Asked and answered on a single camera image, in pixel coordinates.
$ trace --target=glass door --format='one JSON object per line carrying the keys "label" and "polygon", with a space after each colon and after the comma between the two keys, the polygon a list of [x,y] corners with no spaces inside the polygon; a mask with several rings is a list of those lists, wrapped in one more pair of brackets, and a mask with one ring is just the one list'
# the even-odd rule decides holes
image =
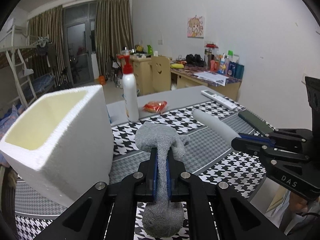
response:
{"label": "glass door", "polygon": [[76,87],[94,80],[90,24],[94,7],[90,5],[85,3],[64,10],[65,61],[69,77]]}
{"label": "glass door", "polygon": [[68,59],[74,85],[93,81],[89,69],[85,23],[67,27]]}

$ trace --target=green bottle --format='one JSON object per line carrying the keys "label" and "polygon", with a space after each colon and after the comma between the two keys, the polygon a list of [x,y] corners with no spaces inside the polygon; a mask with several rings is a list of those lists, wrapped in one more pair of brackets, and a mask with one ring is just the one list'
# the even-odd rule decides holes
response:
{"label": "green bottle", "polygon": [[148,47],[148,54],[153,55],[153,51],[152,51],[151,45],[147,45],[147,47]]}

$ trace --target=yellow object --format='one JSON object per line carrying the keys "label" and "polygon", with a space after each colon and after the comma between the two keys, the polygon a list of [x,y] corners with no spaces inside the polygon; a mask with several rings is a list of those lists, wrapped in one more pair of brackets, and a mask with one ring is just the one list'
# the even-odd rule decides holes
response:
{"label": "yellow object", "polygon": [[142,52],[143,51],[143,46],[141,45],[136,45],[136,51]]}
{"label": "yellow object", "polygon": [[183,64],[177,64],[177,63],[175,63],[175,64],[171,64],[170,67],[171,67],[171,68],[184,68],[184,65],[183,65]]}

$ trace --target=blue bedding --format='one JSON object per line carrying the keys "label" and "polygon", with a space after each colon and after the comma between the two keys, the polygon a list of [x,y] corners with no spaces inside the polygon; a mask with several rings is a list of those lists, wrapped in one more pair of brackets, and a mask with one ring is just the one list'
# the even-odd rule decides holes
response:
{"label": "blue bedding", "polygon": [[[13,105],[12,109],[9,109],[6,116],[0,119],[0,140],[5,135],[7,130],[13,125],[13,123],[18,119],[19,115],[23,112],[23,107],[19,105],[18,109]],[[10,167],[9,163],[5,160],[3,155],[0,153],[0,165],[5,167]]]}
{"label": "blue bedding", "polygon": [[[35,90],[35,93],[39,94],[39,93],[43,93],[48,86],[53,84],[53,82],[54,82],[54,77],[50,74],[46,74],[46,75],[43,75],[41,77],[36,78],[31,83],[32,83],[33,89]],[[24,94],[26,100],[33,98],[33,94],[32,94],[30,86],[26,87],[23,90],[23,94]]]}

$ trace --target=black phone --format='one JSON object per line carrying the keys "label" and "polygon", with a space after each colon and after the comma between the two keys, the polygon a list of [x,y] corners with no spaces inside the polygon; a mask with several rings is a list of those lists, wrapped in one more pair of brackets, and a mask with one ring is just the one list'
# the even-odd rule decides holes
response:
{"label": "black phone", "polygon": [[249,112],[248,110],[239,112],[238,116],[244,121],[246,121],[253,128],[255,128],[262,135],[273,132],[272,128],[270,128],[265,122],[263,122],[260,118],[256,117],[253,113]]}

